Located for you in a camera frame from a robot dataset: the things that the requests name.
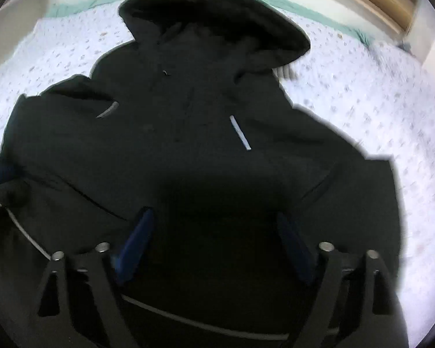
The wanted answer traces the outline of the black hooded jacket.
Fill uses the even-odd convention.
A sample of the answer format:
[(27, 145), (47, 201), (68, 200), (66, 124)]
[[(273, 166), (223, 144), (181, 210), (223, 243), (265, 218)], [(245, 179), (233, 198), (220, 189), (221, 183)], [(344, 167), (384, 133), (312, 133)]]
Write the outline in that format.
[(0, 347), (407, 347), (391, 164), (274, 76), (305, 32), (258, 0), (118, 13), (132, 39), (3, 132)]

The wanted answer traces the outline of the white floral bed quilt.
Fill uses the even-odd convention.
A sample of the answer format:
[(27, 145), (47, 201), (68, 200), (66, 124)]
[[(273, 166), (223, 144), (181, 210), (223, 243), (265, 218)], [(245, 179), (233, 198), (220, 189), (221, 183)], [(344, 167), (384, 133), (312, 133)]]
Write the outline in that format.
[[(36, 95), (131, 40), (123, 0), (53, 6), (0, 66), (0, 147), (21, 94)], [(394, 161), (402, 203), (403, 244), (398, 296), (409, 343), (435, 323), (435, 82), (398, 47), (329, 21), (287, 0), (262, 0), (294, 21), (311, 51), (282, 87), (292, 103), (349, 135), (369, 155)]]

